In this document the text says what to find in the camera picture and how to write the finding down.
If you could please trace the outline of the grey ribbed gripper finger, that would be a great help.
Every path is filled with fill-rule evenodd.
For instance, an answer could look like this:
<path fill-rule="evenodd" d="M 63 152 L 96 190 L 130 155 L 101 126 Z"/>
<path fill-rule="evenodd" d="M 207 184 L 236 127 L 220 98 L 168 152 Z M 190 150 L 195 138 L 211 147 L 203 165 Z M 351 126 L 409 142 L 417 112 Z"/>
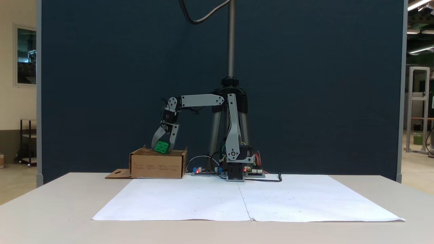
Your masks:
<path fill-rule="evenodd" d="M 152 139 L 152 150 L 168 150 L 169 129 L 167 125 L 160 125 Z"/>

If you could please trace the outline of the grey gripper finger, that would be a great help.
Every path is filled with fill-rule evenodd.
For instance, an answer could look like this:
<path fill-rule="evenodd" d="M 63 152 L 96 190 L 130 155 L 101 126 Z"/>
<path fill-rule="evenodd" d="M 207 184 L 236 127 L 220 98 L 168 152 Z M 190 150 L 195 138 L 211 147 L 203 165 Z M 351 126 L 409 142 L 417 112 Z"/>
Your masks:
<path fill-rule="evenodd" d="M 175 144 L 176 144 L 176 139 L 178 136 L 178 129 L 179 129 L 179 124 L 167 124 L 168 129 L 169 129 L 169 133 L 170 133 L 170 137 L 169 137 L 169 148 L 167 150 L 168 154 L 171 154 L 171 152 L 173 151 Z"/>

